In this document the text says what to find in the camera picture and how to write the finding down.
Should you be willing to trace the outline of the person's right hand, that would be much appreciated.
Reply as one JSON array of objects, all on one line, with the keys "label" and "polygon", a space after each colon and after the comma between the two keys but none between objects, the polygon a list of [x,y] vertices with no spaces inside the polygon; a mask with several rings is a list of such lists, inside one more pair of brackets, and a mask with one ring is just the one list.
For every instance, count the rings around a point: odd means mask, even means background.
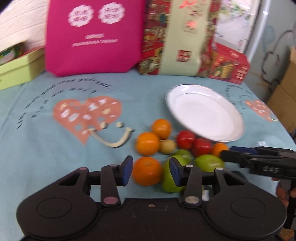
[{"label": "person's right hand", "polygon": [[[287,191],[283,189],[283,187],[280,184],[280,180],[278,178],[273,178],[273,181],[277,181],[277,188],[276,188],[276,196],[277,198],[283,203],[285,208],[288,207],[289,201],[287,198]],[[290,191],[290,197],[295,198],[296,197],[296,190],[295,188]]]}]

